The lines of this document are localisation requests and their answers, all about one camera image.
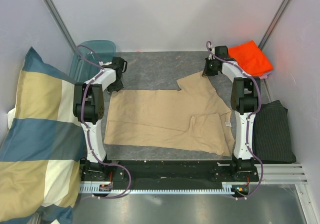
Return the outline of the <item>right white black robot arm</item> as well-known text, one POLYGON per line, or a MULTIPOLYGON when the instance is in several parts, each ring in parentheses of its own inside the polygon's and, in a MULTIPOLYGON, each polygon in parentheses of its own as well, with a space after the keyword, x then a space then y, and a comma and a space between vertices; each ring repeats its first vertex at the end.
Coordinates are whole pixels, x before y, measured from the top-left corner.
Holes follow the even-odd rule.
POLYGON ((252 144, 254 120, 262 105, 261 79, 244 71, 229 56, 227 46, 213 47, 207 41, 206 48, 209 56, 205 59, 202 75, 210 77, 221 73, 232 82, 230 105, 236 118, 236 140, 229 175, 233 180, 240 181, 255 169, 252 144))

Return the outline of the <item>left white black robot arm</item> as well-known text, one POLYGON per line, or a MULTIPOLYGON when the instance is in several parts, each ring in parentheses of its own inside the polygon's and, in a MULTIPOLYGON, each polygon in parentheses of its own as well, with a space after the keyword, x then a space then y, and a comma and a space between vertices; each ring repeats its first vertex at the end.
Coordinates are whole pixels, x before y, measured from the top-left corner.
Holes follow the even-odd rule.
POLYGON ((99 181, 106 180, 110 169, 104 165, 107 156, 102 139, 101 122, 105 113, 104 91, 109 93, 123 89, 122 76, 127 70, 127 61, 114 57, 111 62, 100 62, 100 71, 85 82, 78 82, 74 87, 73 114, 83 128, 87 160, 98 163, 92 175, 99 181))

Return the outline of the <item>beige t shirt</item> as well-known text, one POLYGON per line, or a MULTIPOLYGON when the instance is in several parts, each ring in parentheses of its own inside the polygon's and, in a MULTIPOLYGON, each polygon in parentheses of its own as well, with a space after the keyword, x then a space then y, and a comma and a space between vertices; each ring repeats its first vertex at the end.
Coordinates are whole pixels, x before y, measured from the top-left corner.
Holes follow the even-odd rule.
POLYGON ((232 111, 201 72, 180 90, 122 90, 109 103, 104 143, 203 151, 229 157, 232 111))

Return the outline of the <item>blue plastic bin lid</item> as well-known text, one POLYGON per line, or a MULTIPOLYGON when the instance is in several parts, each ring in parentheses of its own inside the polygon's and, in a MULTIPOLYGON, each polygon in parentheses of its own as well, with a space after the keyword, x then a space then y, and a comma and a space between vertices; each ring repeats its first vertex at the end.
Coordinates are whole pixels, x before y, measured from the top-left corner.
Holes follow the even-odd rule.
POLYGON ((69 76, 76 82, 85 82, 94 77, 100 68, 99 61, 111 62, 116 53, 116 45, 109 40, 89 40, 78 45, 72 59, 69 76))

